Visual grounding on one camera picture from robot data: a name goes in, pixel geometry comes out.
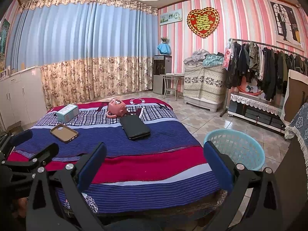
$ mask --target curtain valance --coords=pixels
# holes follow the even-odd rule
[[[152,8],[151,6],[147,6],[141,2],[131,1],[131,0],[29,0],[26,3],[23,3],[19,7],[19,12],[21,13],[25,9],[34,10],[35,8],[42,8],[44,6],[50,7],[51,5],[58,6],[59,4],[67,5],[69,3],[77,4],[77,3],[97,3],[97,4],[106,4],[107,6],[115,6],[115,7],[123,7],[130,9],[137,9],[147,14],[158,14],[157,8]]]

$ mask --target clothing rack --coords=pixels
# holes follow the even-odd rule
[[[249,40],[244,40],[244,39],[234,39],[234,38],[230,38],[229,39],[229,42],[233,40],[233,41],[241,41],[241,42],[253,42],[253,43],[256,43],[256,44],[260,44],[260,45],[263,45],[263,46],[269,46],[269,47],[272,47],[272,48],[275,48],[275,49],[280,49],[280,50],[283,50],[283,51],[286,51],[286,52],[289,52],[289,53],[292,53],[294,55],[298,55],[300,56],[301,58],[304,58],[306,60],[308,60],[307,57],[305,56],[302,56],[298,53],[295,53],[293,51],[290,51],[290,50],[287,50],[287,49],[284,49],[284,48],[281,48],[281,47],[278,47],[278,46],[274,46],[274,45],[270,45],[270,44],[267,44],[267,43],[263,43],[263,42],[258,42],[258,41],[249,41]],[[220,117],[222,117],[227,111],[227,99],[228,99],[228,92],[229,92],[229,89],[227,88],[227,91],[226,91],[226,96],[225,96],[225,99],[224,99],[224,110],[220,113]]]
[[[283,49],[283,48],[278,47],[278,46],[274,46],[274,45],[270,45],[270,44],[267,44],[267,43],[262,43],[262,42],[258,42],[258,41],[249,41],[249,40],[234,39],[234,38],[230,38],[230,39],[229,39],[229,41],[230,41],[231,39],[233,39],[233,41],[253,42],[253,43],[256,43],[256,44],[263,45],[263,46],[269,46],[269,47],[272,47],[272,48],[275,48],[275,49],[280,49],[280,50],[283,50],[283,51],[286,51],[286,52],[292,53],[292,54],[294,54],[294,55],[298,55],[298,56],[300,56],[301,58],[304,58],[304,59],[308,60],[308,58],[307,58],[307,57],[305,57],[305,56],[302,56],[302,55],[300,55],[300,54],[298,54],[298,53],[295,53],[295,52],[290,51],[290,50],[287,50],[287,49]]]

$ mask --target tissue box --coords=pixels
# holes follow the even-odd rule
[[[69,122],[79,114],[79,109],[77,105],[69,104],[59,110],[56,114],[60,122]]]

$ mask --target curtain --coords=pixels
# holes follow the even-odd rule
[[[124,0],[52,1],[21,6],[6,58],[15,72],[42,66],[48,108],[152,89],[157,10]]]

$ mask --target white cabinet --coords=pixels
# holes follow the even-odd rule
[[[9,79],[0,82],[0,121],[5,129],[15,123],[15,117],[9,100]]]
[[[0,81],[0,120],[5,129],[33,123],[46,114],[41,69],[31,68]]]
[[[30,122],[36,122],[47,112],[41,69],[35,68],[22,73],[21,84]]]

